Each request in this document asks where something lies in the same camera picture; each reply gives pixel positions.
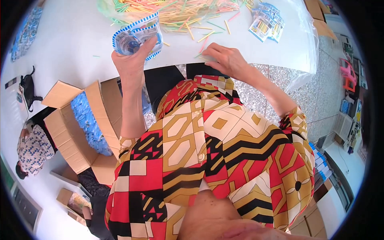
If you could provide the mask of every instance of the patterned shirt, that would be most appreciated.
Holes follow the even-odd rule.
[[[277,127],[240,102],[231,79],[197,75],[162,98],[157,122],[121,138],[105,221],[115,239],[177,238],[202,179],[242,218],[286,230],[313,196],[305,115]]]
[[[43,129],[35,125],[27,137],[20,137],[18,154],[23,171],[36,176],[55,152]]]

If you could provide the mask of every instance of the window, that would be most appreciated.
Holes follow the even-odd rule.
[[[337,194],[341,200],[341,203],[344,207],[345,212],[349,210],[352,205],[354,195],[347,179],[345,178],[343,172],[334,162],[334,160],[329,156],[327,151],[324,152],[324,155],[327,157],[330,167],[333,169],[332,175],[329,177],[332,185],[335,187]]]
[[[18,179],[13,172],[9,170],[8,163],[3,162],[2,156],[0,160],[3,181],[14,200],[15,207],[18,208],[19,213],[23,216],[25,224],[31,232],[36,233],[39,217],[43,209],[21,187]]]

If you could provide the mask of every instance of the pink stool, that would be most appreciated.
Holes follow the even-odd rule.
[[[355,92],[355,86],[357,85],[355,71],[353,70],[353,67],[347,60],[343,58],[341,58],[341,60],[347,63],[346,68],[340,66],[341,75],[344,77],[343,88],[350,90],[352,92]]]

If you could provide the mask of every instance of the black pants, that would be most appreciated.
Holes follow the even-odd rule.
[[[157,107],[164,94],[185,78],[176,66],[145,70],[144,75],[152,111],[156,115]],[[213,75],[229,78],[227,75],[222,74],[204,63],[187,64],[187,79],[193,79],[196,75]]]

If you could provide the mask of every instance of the black bag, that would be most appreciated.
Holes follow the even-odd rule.
[[[20,86],[24,89],[24,98],[27,104],[27,108],[29,112],[33,112],[31,110],[31,106],[33,101],[42,101],[42,97],[35,96],[35,85],[33,84],[32,74],[35,72],[35,66],[33,66],[33,71],[31,74],[26,75],[24,78],[22,76]]]

